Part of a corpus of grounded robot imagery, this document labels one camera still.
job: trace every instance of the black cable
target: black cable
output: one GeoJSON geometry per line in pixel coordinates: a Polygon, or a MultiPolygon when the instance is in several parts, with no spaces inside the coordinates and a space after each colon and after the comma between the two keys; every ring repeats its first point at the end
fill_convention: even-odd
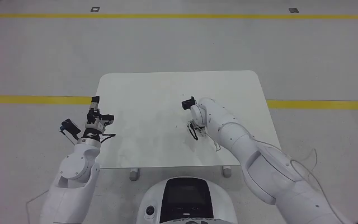
{"type": "Polygon", "coordinates": [[[107,138],[103,139],[101,141],[101,143],[103,143],[105,140],[109,139],[109,138],[113,138],[114,136],[116,136],[116,134],[103,134],[103,136],[108,136],[107,138]]]}
{"type": "Polygon", "coordinates": [[[191,136],[195,139],[195,140],[198,140],[199,138],[197,137],[196,135],[196,132],[195,132],[195,129],[194,129],[194,126],[192,124],[190,124],[190,128],[192,129],[192,131],[194,132],[194,134],[192,134],[191,130],[189,129],[189,125],[188,125],[188,129],[189,129],[189,132],[191,134],[191,136]]]}

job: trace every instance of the table leg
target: table leg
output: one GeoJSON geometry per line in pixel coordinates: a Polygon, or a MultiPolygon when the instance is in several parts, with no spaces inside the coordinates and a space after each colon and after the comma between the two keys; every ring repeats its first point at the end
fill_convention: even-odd
{"type": "Polygon", "coordinates": [[[225,178],[231,177],[231,166],[222,166],[222,174],[225,178]]]}
{"type": "Polygon", "coordinates": [[[131,168],[129,172],[129,179],[131,181],[136,181],[139,179],[140,168],[131,168]]]}

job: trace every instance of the sticker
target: sticker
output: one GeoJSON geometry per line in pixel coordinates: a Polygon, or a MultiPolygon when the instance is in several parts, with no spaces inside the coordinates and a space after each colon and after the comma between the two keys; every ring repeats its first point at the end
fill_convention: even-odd
{"type": "Polygon", "coordinates": [[[91,12],[99,12],[100,7],[92,7],[91,12]]]}
{"type": "Polygon", "coordinates": [[[298,13],[298,9],[297,8],[289,8],[289,11],[291,13],[298,13]]]}

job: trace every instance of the small black part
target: small black part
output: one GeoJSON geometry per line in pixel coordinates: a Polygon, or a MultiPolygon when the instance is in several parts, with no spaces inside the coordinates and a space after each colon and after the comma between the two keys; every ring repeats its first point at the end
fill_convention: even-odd
{"type": "Polygon", "coordinates": [[[66,130],[70,133],[74,139],[78,140],[77,134],[81,132],[79,128],[70,120],[66,119],[64,122],[61,123],[60,130],[66,130]]]}
{"type": "Polygon", "coordinates": [[[99,12],[100,11],[100,7],[92,7],[91,8],[91,12],[99,12]]]}
{"type": "Polygon", "coordinates": [[[196,101],[193,96],[191,96],[191,99],[185,100],[181,103],[184,110],[190,109],[190,107],[195,104],[196,104],[196,101]]]}
{"type": "Polygon", "coordinates": [[[114,120],[114,115],[104,114],[104,115],[102,115],[101,120],[112,121],[112,120],[114,120]]]}
{"type": "Polygon", "coordinates": [[[103,139],[101,141],[101,143],[103,143],[105,140],[109,139],[109,138],[113,138],[114,136],[116,136],[116,134],[103,134],[103,136],[108,136],[107,138],[103,139]]]}
{"type": "Polygon", "coordinates": [[[146,214],[149,215],[149,216],[151,216],[152,214],[154,214],[154,211],[155,211],[155,209],[154,209],[153,206],[148,206],[148,207],[146,208],[146,210],[145,210],[146,214]]]}
{"type": "Polygon", "coordinates": [[[97,129],[86,128],[86,130],[84,130],[84,134],[82,138],[90,138],[96,141],[100,141],[101,140],[100,134],[102,134],[102,132],[97,129]]]}
{"type": "Polygon", "coordinates": [[[189,129],[189,132],[191,134],[191,136],[195,139],[195,140],[198,140],[199,138],[197,137],[196,135],[196,132],[195,132],[195,129],[194,129],[194,126],[192,124],[190,124],[190,128],[192,129],[192,131],[194,132],[194,134],[191,132],[191,130],[189,129]]]}
{"type": "Polygon", "coordinates": [[[299,13],[297,8],[289,8],[291,13],[299,13]]]}
{"type": "Polygon", "coordinates": [[[100,103],[100,96],[94,96],[94,97],[92,97],[92,100],[91,100],[91,102],[96,102],[96,103],[100,103]]]}

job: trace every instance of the black screen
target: black screen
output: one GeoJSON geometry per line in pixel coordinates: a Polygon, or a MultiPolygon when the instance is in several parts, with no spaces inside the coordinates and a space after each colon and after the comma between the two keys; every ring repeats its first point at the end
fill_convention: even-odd
{"type": "Polygon", "coordinates": [[[208,184],[198,178],[167,181],[159,223],[178,218],[214,218],[208,184]]]}

